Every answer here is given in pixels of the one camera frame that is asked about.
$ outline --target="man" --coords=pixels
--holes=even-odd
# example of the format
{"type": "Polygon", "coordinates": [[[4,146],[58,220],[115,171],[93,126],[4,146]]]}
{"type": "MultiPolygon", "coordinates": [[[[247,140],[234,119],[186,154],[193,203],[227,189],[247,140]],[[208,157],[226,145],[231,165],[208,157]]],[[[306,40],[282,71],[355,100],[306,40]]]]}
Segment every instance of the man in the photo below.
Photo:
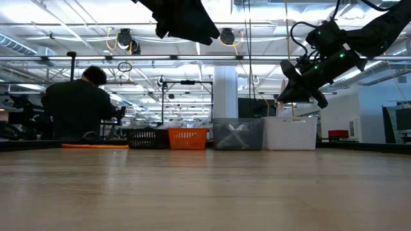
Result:
{"type": "Polygon", "coordinates": [[[53,116],[56,139],[80,139],[88,132],[100,136],[101,120],[112,118],[116,111],[110,96],[99,88],[106,83],[105,72],[90,66],[80,80],[47,88],[42,104],[53,116]]]}

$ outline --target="storage basket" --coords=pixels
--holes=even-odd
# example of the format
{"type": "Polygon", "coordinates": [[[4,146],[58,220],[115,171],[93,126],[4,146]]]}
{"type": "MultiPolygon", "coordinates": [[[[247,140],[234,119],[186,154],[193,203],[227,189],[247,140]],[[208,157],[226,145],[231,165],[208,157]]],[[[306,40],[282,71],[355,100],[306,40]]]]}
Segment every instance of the storage basket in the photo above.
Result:
{"type": "Polygon", "coordinates": [[[263,119],[216,118],[213,131],[216,150],[263,149],[263,119]]]}
{"type": "Polygon", "coordinates": [[[138,149],[164,149],[170,147],[168,131],[161,129],[126,130],[128,146],[138,149]]]}
{"type": "Polygon", "coordinates": [[[169,128],[170,145],[173,150],[204,150],[208,128],[169,128]]]}
{"type": "Polygon", "coordinates": [[[268,150],[314,150],[315,117],[265,117],[265,148],[268,150]]]}

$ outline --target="wooden table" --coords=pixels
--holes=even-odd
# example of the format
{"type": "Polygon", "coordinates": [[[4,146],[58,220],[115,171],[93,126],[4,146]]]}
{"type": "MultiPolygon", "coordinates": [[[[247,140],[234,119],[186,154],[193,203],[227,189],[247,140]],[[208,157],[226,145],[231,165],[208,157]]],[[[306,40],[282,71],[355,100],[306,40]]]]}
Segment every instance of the wooden table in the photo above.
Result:
{"type": "Polygon", "coordinates": [[[344,150],[0,154],[1,230],[411,228],[411,158],[344,150]]]}

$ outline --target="dark hair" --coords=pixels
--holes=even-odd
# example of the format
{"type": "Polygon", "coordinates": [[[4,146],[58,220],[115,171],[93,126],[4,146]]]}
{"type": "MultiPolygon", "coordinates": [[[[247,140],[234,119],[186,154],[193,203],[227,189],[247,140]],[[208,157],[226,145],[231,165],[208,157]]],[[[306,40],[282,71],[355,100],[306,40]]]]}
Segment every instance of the dark hair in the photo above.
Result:
{"type": "Polygon", "coordinates": [[[83,72],[83,75],[95,86],[101,86],[107,83],[107,75],[99,67],[92,65],[83,72]]]}

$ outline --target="white column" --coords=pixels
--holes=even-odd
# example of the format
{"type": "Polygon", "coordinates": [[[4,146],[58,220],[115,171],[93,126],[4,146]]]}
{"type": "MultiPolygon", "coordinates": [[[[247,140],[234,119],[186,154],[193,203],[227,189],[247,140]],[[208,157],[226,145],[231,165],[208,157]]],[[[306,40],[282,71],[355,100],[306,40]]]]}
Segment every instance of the white column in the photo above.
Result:
{"type": "Polygon", "coordinates": [[[214,118],[238,118],[237,78],[235,66],[214,67],[214,118]]]}

